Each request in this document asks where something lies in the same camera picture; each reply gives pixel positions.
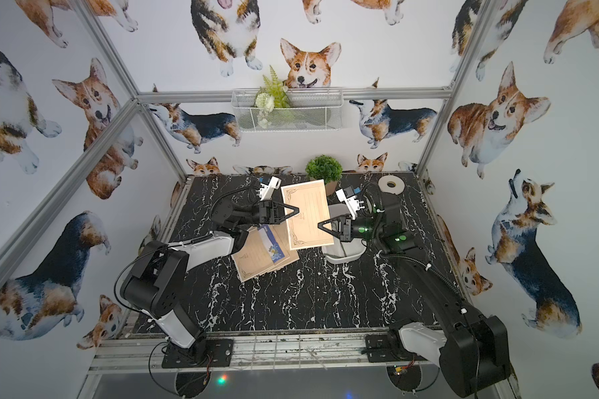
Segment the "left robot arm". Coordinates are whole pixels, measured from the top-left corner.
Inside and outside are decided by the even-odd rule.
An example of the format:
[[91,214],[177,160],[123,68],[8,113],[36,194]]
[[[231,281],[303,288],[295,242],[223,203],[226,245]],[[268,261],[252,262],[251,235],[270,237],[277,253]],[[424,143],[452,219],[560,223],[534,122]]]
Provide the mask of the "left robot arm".
[[299,213],[296,206],[270,199],[249,205],[238,205],[229,198],[218,200],[211,208],[213,230],[209,234],[171,244],[151,241],[131,263],[119,294],[133,309],[156,322],[176,347],[200,352],[206,334],[179,299],[188,271],[239,252],[249,229],[282,224]]

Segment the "blue bordered floral paper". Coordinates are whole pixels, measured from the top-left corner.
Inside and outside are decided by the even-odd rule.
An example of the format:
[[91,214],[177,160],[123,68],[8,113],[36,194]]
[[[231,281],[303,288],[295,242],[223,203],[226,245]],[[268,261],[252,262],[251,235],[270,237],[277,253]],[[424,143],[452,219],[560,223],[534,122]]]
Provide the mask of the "blue bordered floral paper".
[[284,253],[284,250],[282,249],[280,242],[276,238],[274,230],[271,229],[271,227],[269,227],[268,225],[263,225],[259,227],[258,234],[261,237],[261,241],[264,245],[266,252],[271,257],[271,261],[273,262],[273,264],[278,264],[279,262],[281,262],[286,257],[286,255]]

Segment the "tan stationery paper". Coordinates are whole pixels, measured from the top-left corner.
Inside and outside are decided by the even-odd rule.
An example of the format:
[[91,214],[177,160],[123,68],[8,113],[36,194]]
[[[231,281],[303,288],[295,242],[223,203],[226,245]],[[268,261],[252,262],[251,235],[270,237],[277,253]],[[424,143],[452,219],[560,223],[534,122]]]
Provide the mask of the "tan stationery paper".
[[283,224],[273,224],[271,229],[277,234],[279,242],[281,243],[282,252],[285,255],[284,259],[275,263],[275,266],[271,269],[271,272],[273,272],[296,262],[299,259],[299,254],[297,250],[291,249],[286,222]]
[[330,219],[323,180],[309,181],[281,188],[285,204],[299,209],[286,221],[291,249],[310,249],[334,244],[334,237],[318,227]]
[[267,273],[276,266],[271,253],[265,248],[258,229],[248,230],[248,236],[242,249],[233,254],[237,275],[242,283]]

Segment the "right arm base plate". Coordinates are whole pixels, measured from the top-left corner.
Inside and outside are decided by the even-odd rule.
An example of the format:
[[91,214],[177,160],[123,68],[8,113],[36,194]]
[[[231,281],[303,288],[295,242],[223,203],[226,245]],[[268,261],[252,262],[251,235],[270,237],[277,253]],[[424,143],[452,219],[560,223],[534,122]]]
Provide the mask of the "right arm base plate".
[[420,359],[419,355],[404,349],[394,332],[369,334],[364,338],[361,351],[368,361],[374,362],[412,362]]

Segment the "white storage box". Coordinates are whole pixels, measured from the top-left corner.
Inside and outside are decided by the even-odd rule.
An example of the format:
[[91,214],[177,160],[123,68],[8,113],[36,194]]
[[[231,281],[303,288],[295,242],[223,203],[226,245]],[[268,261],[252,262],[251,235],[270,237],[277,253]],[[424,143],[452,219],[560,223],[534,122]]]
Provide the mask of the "white storage box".
[[[329,214],[332,218],[339,216],[350,216],[348,207],[345,204],[330,204]],[[359,259],[366,247],[362,239],[353,239],[351,242],[341,242],[339,239],[334,239],[334,244],[323,246],[322,254],[330,264],[345,264]]]

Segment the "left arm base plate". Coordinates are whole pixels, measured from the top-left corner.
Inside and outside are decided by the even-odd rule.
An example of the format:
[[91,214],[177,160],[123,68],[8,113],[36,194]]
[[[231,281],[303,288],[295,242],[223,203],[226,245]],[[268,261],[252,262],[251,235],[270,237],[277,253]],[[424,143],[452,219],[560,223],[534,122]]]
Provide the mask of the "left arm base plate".
[[190,348],[169,343],[161,366],[164,369],[229,367],[234,344],[233,339],[203,339],[194,342]]

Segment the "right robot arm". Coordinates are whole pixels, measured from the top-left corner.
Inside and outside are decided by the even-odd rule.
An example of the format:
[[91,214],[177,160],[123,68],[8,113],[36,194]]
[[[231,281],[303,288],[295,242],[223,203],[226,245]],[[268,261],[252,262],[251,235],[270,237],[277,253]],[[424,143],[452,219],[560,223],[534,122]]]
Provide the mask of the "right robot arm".
[[486,317],[428,260],[420,237],[409,230],[399,196],[383,192],[374,204],[361,189],[336,193],[347,214],[319,222],[320,230],[341,242],[361,239],[411,283],[432,309],[439,329],[420,322],[397,331],[401,347],[437,365],[459,397],[479,391],[512,374],[507,329],[496,316]]

